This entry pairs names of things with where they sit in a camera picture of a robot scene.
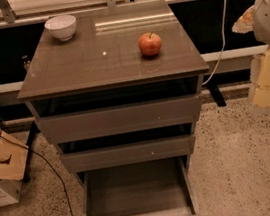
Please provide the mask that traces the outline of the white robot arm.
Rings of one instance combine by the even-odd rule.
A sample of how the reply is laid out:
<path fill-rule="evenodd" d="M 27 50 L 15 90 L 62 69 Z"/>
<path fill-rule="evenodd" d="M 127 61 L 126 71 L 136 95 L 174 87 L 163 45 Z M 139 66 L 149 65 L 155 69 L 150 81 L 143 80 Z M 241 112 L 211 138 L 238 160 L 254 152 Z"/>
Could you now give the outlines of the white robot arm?
<path fill-rule="evenodd" d="M 239 34 L 252 31 L 257 41 L 268 45 L 266 52 L 252 60 L 249 96 L 253 106 L 270 107 L 270 0 L 255 0 L 231 30 Z"/>

